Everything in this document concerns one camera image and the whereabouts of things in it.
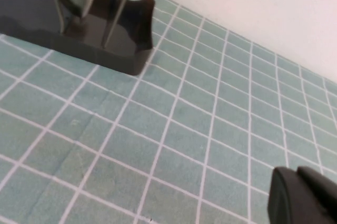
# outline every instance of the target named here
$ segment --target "tile floor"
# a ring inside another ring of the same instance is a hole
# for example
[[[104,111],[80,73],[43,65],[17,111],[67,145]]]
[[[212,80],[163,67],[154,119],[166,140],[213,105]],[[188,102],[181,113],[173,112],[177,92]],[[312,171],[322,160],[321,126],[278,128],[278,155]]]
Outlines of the tile floor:
[[[137,77],[0,41],[0,223],[268,223],[272,168],[337,181],[337,84],[173,3]]]

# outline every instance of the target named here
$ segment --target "metal rod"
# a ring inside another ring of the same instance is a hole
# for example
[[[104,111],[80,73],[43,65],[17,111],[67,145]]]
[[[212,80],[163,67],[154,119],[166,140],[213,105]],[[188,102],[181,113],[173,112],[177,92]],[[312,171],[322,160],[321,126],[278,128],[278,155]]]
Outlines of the metal rod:
[[[55,1],[58,19],[60,19],[60,33],[62,34],[64,32],[64,16],[63,16],[63,12],[61,9],[60,1],[59,0],[54,0],[54,1]]]
[[[111,37],[111,35],[112,35],[112,32],[113,32],[113,30],[115,29],[115,27],[116,27],[116,25],[117,25],[117,22],[118,22],[118,20],[119,20],[121,14],[122,14],[122,11],[123,11],[123,9],[124,9],[125,3],[126,3],[126,0],[122,0],[122,2],[121,2],[121,3],[119,4],[119,6],[118,6],[118,10],[117,10],[116,16],[115,16],[115,18],[114,18],[114,20],[113,20],[113,24],[112,24],[112,26],[111,26],[111,28],[110,28],[110,30],[109,30],[108,36],[107,36],[107,38],[106,38],[106,40],[105,40],[105,42],[104,42],[104,44],[103,44],[103,48],[106,48],[106,47],[107,47],[107,44],[108,44],[108,42],[109,42],[109,40],[110,40],[110,37]]]

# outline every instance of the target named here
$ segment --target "black stand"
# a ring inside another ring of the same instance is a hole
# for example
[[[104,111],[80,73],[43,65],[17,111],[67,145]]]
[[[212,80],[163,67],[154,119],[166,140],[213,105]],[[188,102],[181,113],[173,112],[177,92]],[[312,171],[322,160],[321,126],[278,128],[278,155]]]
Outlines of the black stand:
[[[102,45],[120,0],[94,0],[84,20],[64,7],[65,30],[55,0],[0,0],[0,33],[131,75],[139,74],[152,45],[154,0],[125,3],[106,47]]]

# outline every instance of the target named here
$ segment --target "white wall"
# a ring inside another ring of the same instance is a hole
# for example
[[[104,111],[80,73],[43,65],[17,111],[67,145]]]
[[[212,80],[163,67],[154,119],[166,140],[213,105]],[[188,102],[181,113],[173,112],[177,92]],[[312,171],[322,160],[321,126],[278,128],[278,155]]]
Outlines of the white wall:
[[[174,0],[337,82],[337,0]]]

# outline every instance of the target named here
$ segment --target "black object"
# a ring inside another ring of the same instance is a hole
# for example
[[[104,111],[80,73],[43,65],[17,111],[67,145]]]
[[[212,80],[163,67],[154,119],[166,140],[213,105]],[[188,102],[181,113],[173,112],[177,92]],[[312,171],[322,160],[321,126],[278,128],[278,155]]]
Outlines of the black object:
[[[0,0],[0,33],[13,36],[88,62],[137,75],[152,44],[154,0],[127,0],[106,48],[102,38],[119,0],[94,0],[84,20],[66,10],[65,32],[54,0]]]
[[[268,214],[271,224],[337,223],[337,185],[309,167],[276,167]]]

